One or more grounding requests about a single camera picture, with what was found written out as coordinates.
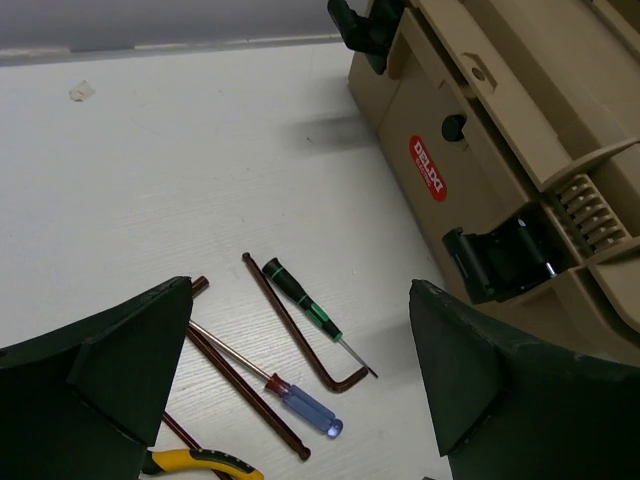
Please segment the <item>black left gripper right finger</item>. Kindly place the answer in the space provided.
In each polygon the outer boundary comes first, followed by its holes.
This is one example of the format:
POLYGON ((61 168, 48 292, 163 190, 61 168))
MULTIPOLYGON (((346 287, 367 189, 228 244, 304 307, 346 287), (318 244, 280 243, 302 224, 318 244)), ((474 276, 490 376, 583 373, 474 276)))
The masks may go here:
POLYGON ((639 371, 480 313, 426 280, 409 316, 439 454, 456 479, 635 479, 639 371))

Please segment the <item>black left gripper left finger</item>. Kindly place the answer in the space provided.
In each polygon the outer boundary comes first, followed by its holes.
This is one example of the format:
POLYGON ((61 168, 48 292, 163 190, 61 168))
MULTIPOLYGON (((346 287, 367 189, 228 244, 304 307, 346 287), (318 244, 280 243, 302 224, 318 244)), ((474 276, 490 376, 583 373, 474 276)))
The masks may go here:
POLYGON ((191 318, 173 277, 1 351, 4 479, 135 479, 156 443, 191 318))

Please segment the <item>tan plastic toolbox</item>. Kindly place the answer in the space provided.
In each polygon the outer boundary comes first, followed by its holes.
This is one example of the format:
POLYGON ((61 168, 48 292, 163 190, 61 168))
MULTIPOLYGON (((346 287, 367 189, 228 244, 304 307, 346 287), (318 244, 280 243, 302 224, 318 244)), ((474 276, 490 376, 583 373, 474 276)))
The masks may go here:
POLYGON ((449 291, 639 360, 639 5, 344 1, 348 80, 449 291))

